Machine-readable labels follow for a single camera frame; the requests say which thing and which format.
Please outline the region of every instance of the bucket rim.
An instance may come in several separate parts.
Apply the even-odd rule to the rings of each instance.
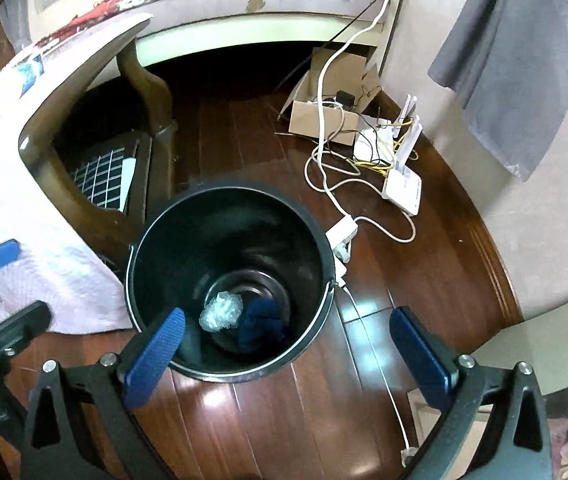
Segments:
[[[144,240],[146,239],[150,230],[155,224],[157,224],[157,222],[161,220],[161,218],[165,214],[167,214],[168,211],[173,209],[173,207],[198,194],[216,189],[244,189],[249,191],[256,191],[267,195],[270,198],[278,200],[279,202],[287,206],[290,210],[292,210],[306,225],[307,229],[310,231],[313,239],[315,240],[320,253],[322,282],[325,283],[325,286],[323,288],[323,298],[321,299],[320,303],[318,303],[317,311],[315,312],[313,320],[308,324],[308,327],[304,330],[302,335],[299,336],[299,338],[296,339],[296,341],[291,346],[289,346],[288,349],[276,355],[266,363],[239,372],[201,372],[198,370],[193,370],[192,368],[188,368],[187,366],[181,365],[173,360],[171,360],[169,364],[170,368],[193,379],[218,383],[251,381],[260,377],[267,376],[284,367],[286,364],[289,364],[296,357],[300,356],[315,340],[322,327],[324,326],[324,323],[328,319],[331,306],[333,305],[334,285],[336,283],[333,251],[331,250],[331,246],[329,244],[328,238],[326,237],[326,233],[321,228],[317,219],[302,203],[293,200],[291,197],[285,195],[277,188],[268,186],[267,184],[241,180],[216,180],[208,184],[201,184],[199,186],[191,187],[190,189],[179,193],[155,218],[150,219],[146,222],[139,241],[136,244],[131,244],[129,246],[128,265],[126,266],[126,276],[124,279],[124,299],[126,302],[126,310],[135,330],[137,330],[137,332],[142,332],[143,330],[145,330],[146,326],[141,321],[141,316],[139,316],[134,294],[132,293],[132,268],[134,267],[134,264],[137,260],[137,253],[142,247]]]

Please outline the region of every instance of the wooden floor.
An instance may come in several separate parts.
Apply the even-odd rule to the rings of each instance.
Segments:
[[[281,106],[289,84],[275,93],[272,88],[307,50],[298,44],[251,46],[153,68],[175,98],[176,190],[240,177],[278,187],[304,203],[326,229],[339,219],[330,200],[304,181],[302,170],[313,144],[273,134],[286,131],[273,109]],[[275,65],[269,72],[258,70],[253,61],[264,52],[271,52]],[[125,102],[134,100],[134,94],[117,87],[123,82],[109,85],[100,90],[98,107],[82,105],[84,118],[100,124],[102,134],[125,124],[131,110],[137,114],[141,109]],[[115,102],[104,97],[107,93],[116,96]],[[373,226],[360,227],[346,275],[356,305],[337,291],[328,322],[299,359],[272,376],[234,385],[202,383],[166,371],[151,402],[135,412],[178,478],[397,478],[403,439],[381,369],[412,445],[416,438],[405,396],[414,383],[387,330],[393,304],[411,306],[429,330],[459,352],[472,351],[518,320],[477,212],[430,144],[420,142],[417,150],[419,160],[412,167],[423,179],[423,196],[415,241],[399,244]],[[381,187],[376,175],[367,178]],[[329,180],[336,182],[336,176]],[[398,236],[410,234],[399,211],[368,187],[346,185],[336,196],[353,216],[365,214]],[[14,359],[9,385],[26,402],[46,359],[63,366],[93,363],[103,353],[121,349],[130,336],[46,334]],[[99,424],[91,420],[91,427],[109,467],[125,478]],[[3,449],[16,477],[19,457],[7,446]]]

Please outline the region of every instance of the cardboard box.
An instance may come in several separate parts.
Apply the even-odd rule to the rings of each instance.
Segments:
[[[293,91],[286,99],[286,103],[280,114],[284,114],[290,108],[290,124],[288,131],[307,137],[319,137],[319,112],[317,102],[311,102],[317,97],[317,83],[321,69],[326,61],[335,53],[326,48],[317,50],[311,59],[311,67],[298,81]],[[340,54],[326,72],[323,82],[323,97],[334,96],[339,90],[355,96],[353,111],[344,111],[344,126],[342,133],[333,140],[340,144],[352,146],[357,133],[359,114],[362,113],[370,102],[381,90],[377,67],[364,73],[366,58],[355,54]],[[328,136],[339,128],[341,123],[341,111],[337,108],[324,107],[325,129],[324,135]]]

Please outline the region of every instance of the black bucket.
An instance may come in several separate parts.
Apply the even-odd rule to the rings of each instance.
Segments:
[[[315,339],[334,279],[328,240],[301,204],[270,187],[221,182],[180,194],[148,225],[131,251],[126,303],[140,331],[170,308],[185,312],[174,370],[205,381],[250,381],[293,361]],[[240,294],[244,305],[274,302],[284,327],[278,342],[246,352],[237,329],[205,332],[199,316],[222,290]]]

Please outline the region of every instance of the gray towel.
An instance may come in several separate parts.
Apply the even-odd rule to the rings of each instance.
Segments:
[[[429,69],[468,129],[527,180],[568,108],[568,0],[467,0]]]

